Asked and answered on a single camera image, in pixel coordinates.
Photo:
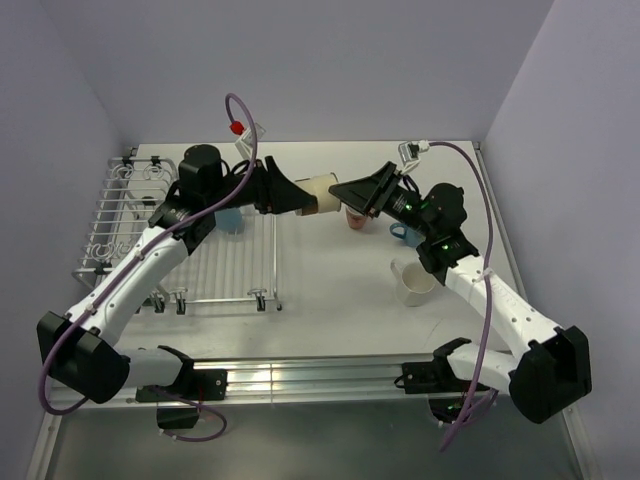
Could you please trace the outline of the pink mug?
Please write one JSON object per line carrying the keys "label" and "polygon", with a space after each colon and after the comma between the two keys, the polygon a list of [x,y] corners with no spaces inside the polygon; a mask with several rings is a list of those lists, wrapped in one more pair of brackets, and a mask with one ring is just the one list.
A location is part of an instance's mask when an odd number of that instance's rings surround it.
{"label": "pink mug", "polygon": [[347,225],[352,230],[362,230],[369,222],[369,217],[352,210],[346,210]]}

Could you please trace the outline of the steel cup brown base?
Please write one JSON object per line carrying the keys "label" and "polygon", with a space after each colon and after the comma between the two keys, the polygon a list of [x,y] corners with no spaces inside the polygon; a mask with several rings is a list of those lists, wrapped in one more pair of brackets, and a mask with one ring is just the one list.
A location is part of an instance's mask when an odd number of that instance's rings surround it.
{"label": "steel cup brown base", "polygon": [[329,188],[339,182],[334,172],[313,176],[295,181],[295,184],[306,193],[315,197],[312,206],[304,207],[295,211],[297,216],[310,216],[330,212],[340,212],[342,203],[329,192]]}

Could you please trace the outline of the blue cup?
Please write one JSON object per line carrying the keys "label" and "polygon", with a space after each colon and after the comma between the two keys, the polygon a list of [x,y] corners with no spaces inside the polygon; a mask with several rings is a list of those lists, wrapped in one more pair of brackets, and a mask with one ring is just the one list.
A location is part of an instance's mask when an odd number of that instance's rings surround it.
{"label": "blue cup", "polygon": [[230,235],[240,235],[245,224],[241,211],[237,208],[215,212],[216,229]]}

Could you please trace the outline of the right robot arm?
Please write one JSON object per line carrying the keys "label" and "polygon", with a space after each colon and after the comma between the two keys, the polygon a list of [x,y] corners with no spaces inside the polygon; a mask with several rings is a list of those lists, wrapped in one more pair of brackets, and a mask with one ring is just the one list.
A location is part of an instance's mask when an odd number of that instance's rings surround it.
{"label": "right robot arm", "polygon": [[416,251],[423,269],[480,314],[506,343],[508,355],[485,356],[477,379],[506,392],[519,412],[541,424],[592,390],[587,336],[547,318],[489,269],[464,236],[464,191],[438,183],[425,195],[405,189],[395,164],[338,183],[329,193],[360,214],[386,214],[424,236]]}

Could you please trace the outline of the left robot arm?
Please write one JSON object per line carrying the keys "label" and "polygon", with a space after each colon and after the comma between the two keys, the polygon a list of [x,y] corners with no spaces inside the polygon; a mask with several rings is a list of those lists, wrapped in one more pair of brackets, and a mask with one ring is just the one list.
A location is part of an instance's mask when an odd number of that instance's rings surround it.
{"label": "left robot arm", "polygon": [[144,300],[214,230],[218,210],[253,206],[261,214],[309,212],[318,199],[301,182],[285,177],[272,157],[251,158],[245,172],[223,170],[212,145],[187,149],[178,178],[125,259],[85,299],[64,315],[46,313],[37,324],[43,360],[38,395],[55,379],[97,404],[122,388],[159,387],[183,399],[195,386],[194,362],[176,349],[120,353],[115,346]]}

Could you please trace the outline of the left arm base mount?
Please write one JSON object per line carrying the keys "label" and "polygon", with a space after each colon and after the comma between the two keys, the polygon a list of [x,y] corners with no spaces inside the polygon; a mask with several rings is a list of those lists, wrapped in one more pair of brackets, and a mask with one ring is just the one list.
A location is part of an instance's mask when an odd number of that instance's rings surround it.
{"label": "left arm base mount", "polygon": [[[220,438],[228,428],[227,418],[209,404],[225,398],[227,377],[225,369],[198,369],[188,355],[158,346],[132,353],[125,385],[136,389],[137,403],[157,404],[156,424],[161,434],[174,441],[204,443]],[[207,436],[187,436],[185,432],[203,414],[219,420],[219,430]]]}

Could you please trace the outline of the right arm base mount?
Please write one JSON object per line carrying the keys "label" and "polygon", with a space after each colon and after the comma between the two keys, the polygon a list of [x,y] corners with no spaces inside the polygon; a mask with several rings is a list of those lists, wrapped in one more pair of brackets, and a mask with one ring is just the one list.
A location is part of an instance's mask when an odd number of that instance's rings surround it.
{"label": "right arm base mount", "polygon": [[497,398],[497,393],[482,384],[476,387],[476,391],[486,391],[486,394],[478,398],[470,396],[468,390],[471,381],[458,379],[446,356],[442,354],[434,355],[430,361],[403,363],[401,369],[402,373],[394,380],[394,385],[407,395],[459,393],[457,398],[429,401],[431,413],[440,426],[453,425],[456,422],[467,398],[471,399],[471,404],[464,415],[463,424],[465,425],[473,423],[484,415]]}

